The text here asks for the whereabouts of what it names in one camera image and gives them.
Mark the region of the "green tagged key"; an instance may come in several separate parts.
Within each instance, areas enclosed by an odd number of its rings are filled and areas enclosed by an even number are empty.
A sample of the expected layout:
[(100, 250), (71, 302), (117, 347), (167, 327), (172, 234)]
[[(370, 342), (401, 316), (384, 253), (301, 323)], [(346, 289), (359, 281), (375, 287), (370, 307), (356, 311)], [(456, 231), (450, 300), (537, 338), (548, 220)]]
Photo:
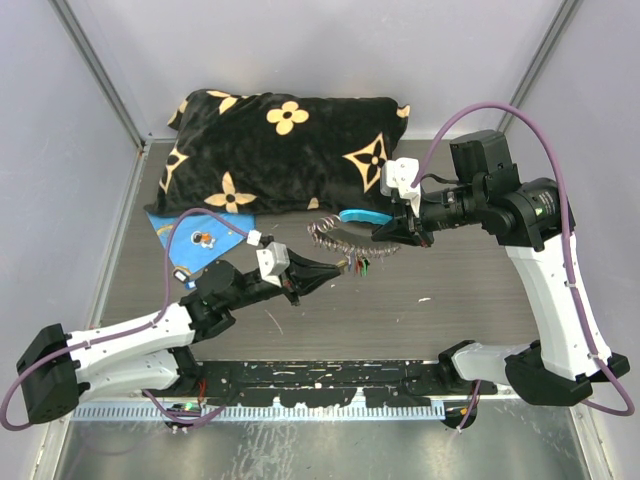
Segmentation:
[(359, 259), (359, 265), (360, 265), (360, 275), (362, 277), (367, 276), (369, 271), (369, 266), (370, 266), (369, 260), (366, 257), (361, 257)]

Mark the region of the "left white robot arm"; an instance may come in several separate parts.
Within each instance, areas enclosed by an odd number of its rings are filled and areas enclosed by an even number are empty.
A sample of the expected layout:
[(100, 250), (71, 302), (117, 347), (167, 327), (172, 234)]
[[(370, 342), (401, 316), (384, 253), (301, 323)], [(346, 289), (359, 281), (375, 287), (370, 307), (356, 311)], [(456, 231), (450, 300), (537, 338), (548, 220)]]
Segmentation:
[(16, 364), (28, 425), (57, 420), (106, 393), (170, 389), (191, 395), (200, 372), (179, 361), (180, 350), (221, 335), (234, 325), (235, 310), (275, 297), (296, 306), (346, 268), (343, 261), (317, 262), (285, 246), (258, 250), (257, 261), (247, 273), (226, 260), (211, 262), (186, 296), (155, 313), (92, 330), (42, 328)]

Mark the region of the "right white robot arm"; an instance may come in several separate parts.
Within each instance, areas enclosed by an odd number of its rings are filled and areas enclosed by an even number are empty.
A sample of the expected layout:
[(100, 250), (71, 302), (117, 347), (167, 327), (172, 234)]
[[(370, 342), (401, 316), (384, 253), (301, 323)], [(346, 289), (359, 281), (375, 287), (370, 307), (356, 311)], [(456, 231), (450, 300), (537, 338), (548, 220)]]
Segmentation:
[(411, 184), (420, 174), (417, 160), (384, 164), (380, 188), (391, 199), (393, 216), (372, 238), (428, 247), (436, 231), (480, 225), (516, 268), (539, 337), (515, 346), (462, 341), (439, 355), (440, 385), (452, 394), (477, 380), (507, 385), (531, 405), (585, 401), (593, 383), (606, 377), (590, 353), (570, 292), (556, 182), (521, 182), (506, 137), (494, 130), (461, 136), (450, 150), (458, 184), (438, 192)]

